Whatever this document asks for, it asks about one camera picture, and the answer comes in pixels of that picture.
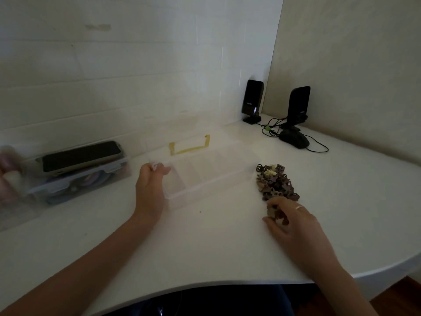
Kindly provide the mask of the person's dark trousers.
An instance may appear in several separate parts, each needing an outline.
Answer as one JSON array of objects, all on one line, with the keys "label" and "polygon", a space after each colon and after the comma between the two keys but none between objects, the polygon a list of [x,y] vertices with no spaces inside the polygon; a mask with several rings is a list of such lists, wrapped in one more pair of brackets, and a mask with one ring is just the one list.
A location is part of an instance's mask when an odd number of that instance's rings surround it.
[{"label": "person's dark trousers", "polygon": [[281,285],[226,285],[161,295],[104,316],[295,316],[295,313]]}]

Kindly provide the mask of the clear plastic compartment organizer box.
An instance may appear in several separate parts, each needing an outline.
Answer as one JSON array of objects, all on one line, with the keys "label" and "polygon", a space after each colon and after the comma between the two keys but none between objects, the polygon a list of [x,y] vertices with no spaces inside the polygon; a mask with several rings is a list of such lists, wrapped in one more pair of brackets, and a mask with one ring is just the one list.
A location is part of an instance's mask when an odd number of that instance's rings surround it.
[{"label": "clear plastic compartment organizer box", "polygon": [[260,163],[249,146],[223,131],[171,142],[147,156],[153,165],[162,163],[171,167],[162,181],[171,210],[250,179]]}]

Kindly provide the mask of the person's left hand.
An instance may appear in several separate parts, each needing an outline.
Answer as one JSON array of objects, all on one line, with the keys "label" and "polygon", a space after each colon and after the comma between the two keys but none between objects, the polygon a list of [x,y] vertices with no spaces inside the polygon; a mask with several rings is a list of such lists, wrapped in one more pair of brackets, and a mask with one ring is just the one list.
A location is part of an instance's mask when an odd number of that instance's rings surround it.
[{"label": "person's left hand", "polygon": [[162,180],[164,176],[153,174],[152,164],[140,167],[136,182],[136,205],[132,217],[137,221],[155,224],[159,221],[164,209],[164,192]]}]

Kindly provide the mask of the clear lidded storage box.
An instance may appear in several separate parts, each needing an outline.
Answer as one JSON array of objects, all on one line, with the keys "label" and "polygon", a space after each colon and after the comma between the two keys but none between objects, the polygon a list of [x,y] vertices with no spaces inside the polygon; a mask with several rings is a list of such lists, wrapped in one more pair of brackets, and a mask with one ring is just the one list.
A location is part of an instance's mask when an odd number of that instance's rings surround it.
[{"label": "clear lidded storage box", "polygon": [[131,175],[130,157],[49,178],[33,178],[26,193],[46,206],[55,206]]}]

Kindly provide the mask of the small brown clip piece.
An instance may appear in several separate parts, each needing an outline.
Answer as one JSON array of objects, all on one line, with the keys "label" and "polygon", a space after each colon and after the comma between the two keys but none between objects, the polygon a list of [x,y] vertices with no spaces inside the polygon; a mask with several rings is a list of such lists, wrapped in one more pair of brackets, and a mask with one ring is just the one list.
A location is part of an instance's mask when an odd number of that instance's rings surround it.
[{"label": "small brown clip piece", "polygon": [[289,225],[286,214],[278,206],[266,206],[266,209],[267,217],[273,220],[277,226],[283,228]]}]

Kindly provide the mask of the black desktop speaker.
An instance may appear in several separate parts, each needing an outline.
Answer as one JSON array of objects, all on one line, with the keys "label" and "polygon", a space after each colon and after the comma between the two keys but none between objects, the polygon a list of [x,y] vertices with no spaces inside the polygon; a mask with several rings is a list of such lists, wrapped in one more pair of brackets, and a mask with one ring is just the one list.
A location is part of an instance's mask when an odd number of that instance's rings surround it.
[{"label": "black desktop speaker", "polygon": [[264,82],[257,80],[248,80],[245,89],[244,100],[241,113],[246,115],[243,121],[254,125],[261,121],[259,108],[264,93]]},{"label": "black desktop speaker", "polygon": [[303,86],[292,90],[289,97],[286,122],[281,124],[281,129],[289,129],[304,123],[307,119],[311,87]]}]

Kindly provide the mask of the pile of brown hair accessories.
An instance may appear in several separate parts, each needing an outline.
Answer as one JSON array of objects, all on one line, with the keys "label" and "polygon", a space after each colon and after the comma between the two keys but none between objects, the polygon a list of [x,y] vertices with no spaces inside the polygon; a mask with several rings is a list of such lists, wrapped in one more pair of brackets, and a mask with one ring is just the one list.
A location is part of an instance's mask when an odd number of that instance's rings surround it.
[{"label": "pile of brown hair accessories", "polygon": [[287,199],[298,202],[300,196],[295,193],[291,180],[285,173],[284,166],[280,164],[258,164],[255,171],[257,172],[256,184],[258,186],[258,190],[262,194],[263,201],[283,196]]}]

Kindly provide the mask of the black computer mouse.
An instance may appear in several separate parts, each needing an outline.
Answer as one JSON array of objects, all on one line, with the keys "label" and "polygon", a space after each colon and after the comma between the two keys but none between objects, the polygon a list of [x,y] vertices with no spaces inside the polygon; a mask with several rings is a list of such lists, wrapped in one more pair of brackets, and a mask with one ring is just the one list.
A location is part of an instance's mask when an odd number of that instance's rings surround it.
[{"label": "black computer mouse", "polygon": [[278,138],[297,149],[306,149],[309,147],[309,141],[303,135],[300,130],[294,130],[292,128],[286,128],[281,131]]}]

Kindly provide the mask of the clear plastic bag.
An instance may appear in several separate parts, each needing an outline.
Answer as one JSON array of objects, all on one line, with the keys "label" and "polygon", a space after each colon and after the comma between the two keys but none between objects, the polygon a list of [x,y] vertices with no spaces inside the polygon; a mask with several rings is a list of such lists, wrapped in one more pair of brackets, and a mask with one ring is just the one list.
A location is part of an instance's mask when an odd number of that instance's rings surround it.
[{"label": "clear plastic bag", "polygon": [[0,233],[41,215],[36,199],[27,193],[28,183],[19,154],[12,146],[0,144]]}]

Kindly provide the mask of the person's right forearm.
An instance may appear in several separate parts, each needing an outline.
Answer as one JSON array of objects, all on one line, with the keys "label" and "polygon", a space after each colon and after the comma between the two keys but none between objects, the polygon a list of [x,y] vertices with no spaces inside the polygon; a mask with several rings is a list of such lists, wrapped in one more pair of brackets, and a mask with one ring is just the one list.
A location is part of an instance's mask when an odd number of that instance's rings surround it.
[{"label": "person's right forearm", "polygon": [[317,266],[311,279],[334,310],[336,316],[378,316],[363,297],[354,278],[340,264]]}]

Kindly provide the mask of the black smartphone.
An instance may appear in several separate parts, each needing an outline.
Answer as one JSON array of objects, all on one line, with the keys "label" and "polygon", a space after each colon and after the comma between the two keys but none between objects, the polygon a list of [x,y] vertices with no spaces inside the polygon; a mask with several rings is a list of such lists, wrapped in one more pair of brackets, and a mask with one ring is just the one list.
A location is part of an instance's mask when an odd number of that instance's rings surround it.
[{"label": "black smartphone", "polygon": [[122,147],[116,141],[105,141],[83,147],[46,154],[39,159],[45,175],[59,175],[94,165],[101,165],[123,156]]}]

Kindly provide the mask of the person's left forearm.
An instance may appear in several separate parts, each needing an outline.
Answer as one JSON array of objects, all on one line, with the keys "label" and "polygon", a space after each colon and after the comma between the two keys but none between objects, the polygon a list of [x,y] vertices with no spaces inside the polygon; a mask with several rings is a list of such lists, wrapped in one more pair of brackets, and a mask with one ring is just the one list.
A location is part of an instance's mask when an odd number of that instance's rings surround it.
[{"label": "person's left forearm", "polygon": [[81,316],[158,220],[146,214],[133,215],[98,246],[10,304],[0,316]]}]

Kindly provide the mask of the person's right hand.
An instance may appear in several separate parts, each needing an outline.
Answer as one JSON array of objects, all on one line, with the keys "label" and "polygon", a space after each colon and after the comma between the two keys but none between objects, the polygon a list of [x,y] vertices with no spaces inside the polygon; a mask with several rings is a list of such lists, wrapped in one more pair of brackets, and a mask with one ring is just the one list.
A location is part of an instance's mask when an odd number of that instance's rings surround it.
[{"label": "person's right hand", "polygon": [[267,206],[278,206],[289,225],[280,227],[282,234],[271,234],[289,259],[311,279],[317,266],[340,264],[334,249],[316,217],[297,202],[274,197]]}]

